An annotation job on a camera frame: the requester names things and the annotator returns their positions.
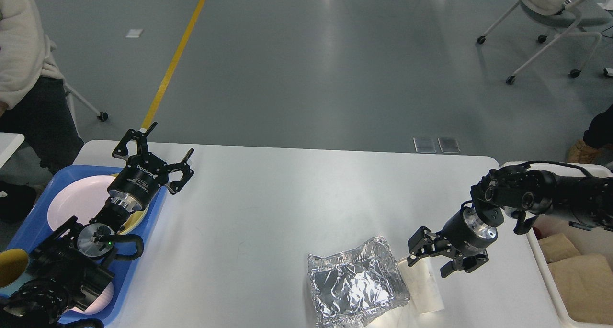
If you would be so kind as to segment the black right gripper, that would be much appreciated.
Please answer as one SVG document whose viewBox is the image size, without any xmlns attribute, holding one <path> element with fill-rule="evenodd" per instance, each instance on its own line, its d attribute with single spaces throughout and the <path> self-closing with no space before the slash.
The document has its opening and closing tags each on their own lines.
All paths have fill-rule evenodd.
<svg viewBox="0 0 613 328">
<path fill-rule="evenodd" d="M 489 261 L 484 251 L 498 239 L 499 209 L 477 212 L 462 207 L 438 232 L 420 227 L 408 239 L 407 265 L 413 267 L 426 257 L 445 256 L 452 260 L 440 268 L 442 278 L 453 272 L 471 273 Z M 460 254 L 453 258 L 454 247 Z"/>
</svg>

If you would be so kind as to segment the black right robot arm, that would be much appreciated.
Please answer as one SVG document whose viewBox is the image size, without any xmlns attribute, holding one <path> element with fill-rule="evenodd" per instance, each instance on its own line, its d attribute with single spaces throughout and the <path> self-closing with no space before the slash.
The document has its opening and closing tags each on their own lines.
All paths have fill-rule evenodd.
<svg viewBox="0 0 613 328">
<path fill-rule="evenodd" d="M 440 269 L 443 278 L 453 272 L 475 271 L 488 262 L 487 249 L 498 239 L 497 228 L 504 215 L 515 220 L 513 232 L 519 236 L 527 234 L 541 216 L 586 231 L 611 231 L 612 178 L 596 177 L 574 164 L 561 166 L 577 169 L 581 176 L 537 170 L 532 161 L 491 169 L 471 186 L 470 199 L 440 231 L 422 226 L 409 238 L 407 266 L 444 256 L 449 261 Z"/>
</svg>

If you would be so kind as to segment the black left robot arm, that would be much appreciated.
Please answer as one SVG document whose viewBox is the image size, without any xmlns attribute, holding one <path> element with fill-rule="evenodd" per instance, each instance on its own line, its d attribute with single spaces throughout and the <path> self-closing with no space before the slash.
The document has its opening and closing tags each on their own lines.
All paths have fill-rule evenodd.
<svg viewBox="0 0 613 328">
<path fill-rule="evenodd" d="M 129 129 L 112 156 L 125 167 L 107 187 L 109 197 L 86 224 L 71 216 L 24 258 L 18 249 L 1 254 L 1 326 L 61 328 L 60 317 L 77 308 L 86 311 L 114 279 L 113 262 L 132 262 L 144 253 L 144 239 L 126 234 L 125 223 L 145 211 L 161 188 L 182 190 L 193 176 L 184 158 L 169 164 L 151 153 L 147 136 L 156 127 Z"/>
</svg>

